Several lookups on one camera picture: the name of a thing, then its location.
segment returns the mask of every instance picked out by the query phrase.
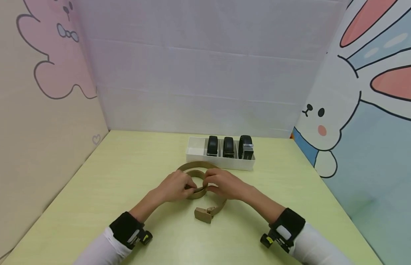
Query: belt strap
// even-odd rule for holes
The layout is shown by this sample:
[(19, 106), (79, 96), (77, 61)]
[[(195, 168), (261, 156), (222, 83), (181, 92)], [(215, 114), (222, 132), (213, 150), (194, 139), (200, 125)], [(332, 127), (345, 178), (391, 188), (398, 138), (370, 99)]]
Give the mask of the belt strap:
[[(194, 161), (194, 162), (189, 162), (186, 164), (181, 165), (178, 170), (185, 172), (189, 176), (200, 178), (200, 179), (205, 179), (206, 175), (203, 173), (203, 171), (200, 170), (189, 170), (191, 168), (195, 167), (203, 167), (203, 168), (218, 168), (215, 165), (205, 162), (205, 161)], [(194, 193), (188, 197), (190, 200), (198, 199), (203, 197), (206, 194), (207, 190), (206, 187), (199, 187), (197, 188)], [(208, 207), (207, 209), (203, 209), (200, 207), (197, 207), (194, 211), (195, 218), (197, 218), (200, 221), (203, 221), (205, 223), (211, 223), (211, 220), (213, 219), (214, 215), (218, 214), (220, 210), (225, 206), (226, 204), (226, 199), (223, 201), (222, 204), (219, 206), (214, 206), (214, 207)]]

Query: finger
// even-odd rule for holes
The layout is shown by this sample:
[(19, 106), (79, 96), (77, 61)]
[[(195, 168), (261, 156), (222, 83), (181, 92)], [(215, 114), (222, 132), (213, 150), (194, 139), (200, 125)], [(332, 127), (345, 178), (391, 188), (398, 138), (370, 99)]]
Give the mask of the finger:
[(209, 176), (217, 175), (221, 172), (222, 170), (220, 168), (210, 168), (205, 172), (205, 178), (208, 178)]
[(197, 188), (197, 184), (195, 184), (192, 178), (188, 175), (186, 175), (186, 184), (189, 185), (190, 187)]
[(224, 197), (222, 191), (216, 186), (208, 186), (207, 191), (216, 193), (217, 195)]
[(219, 175), (211, 175), (203, 180), (203, 187), (207, 187), (209, 183), (219, 186)]
[(186, 199), (189, 196), (191, 196), (192, 194), (194, 194), (194, 192), (195, 192), (195, 188), (184, 190), (183, 191), (183, 197)]

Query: wall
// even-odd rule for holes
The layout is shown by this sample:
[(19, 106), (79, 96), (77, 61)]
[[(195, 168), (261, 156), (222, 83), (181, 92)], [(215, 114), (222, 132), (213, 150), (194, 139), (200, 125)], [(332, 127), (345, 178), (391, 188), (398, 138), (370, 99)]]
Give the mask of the wall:
[(0, 257), (108, 132), (72, 8), (0, 0)]
[(289, 137), (347, 0), (80, 0), (111, 129)]
[(384, 264), (411, 264), (411, 0), (353, 0), (294, 139)]

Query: left hand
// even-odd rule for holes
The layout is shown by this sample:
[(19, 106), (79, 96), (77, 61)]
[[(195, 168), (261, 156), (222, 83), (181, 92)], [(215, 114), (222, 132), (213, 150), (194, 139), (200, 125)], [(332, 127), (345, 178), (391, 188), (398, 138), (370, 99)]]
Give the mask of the left hand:
[(163, 202), (180, 201), (192, 195), (197, 185), (186, 173), (177, 170), (168, 175), (153, 192), (161, 198)]

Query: white storage box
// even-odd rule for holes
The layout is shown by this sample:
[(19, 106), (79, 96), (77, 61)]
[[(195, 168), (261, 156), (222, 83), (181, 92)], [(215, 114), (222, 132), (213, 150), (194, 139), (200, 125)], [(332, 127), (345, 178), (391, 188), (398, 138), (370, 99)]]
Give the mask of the white storage box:
[(186, 162), (192, 161), (207, 161), (217, 167), (236, 170), (253, 170), (256, 157), (253, 154), (253, 159), (238, 159), (239, 140), (233, 140), (234, 158), (222, 157), (223, 155), (223, 139), (219, 139), (217, 146), (217, 156), (207, 156), (208, 138), (189, 137), (188, 148), (186, 148)]

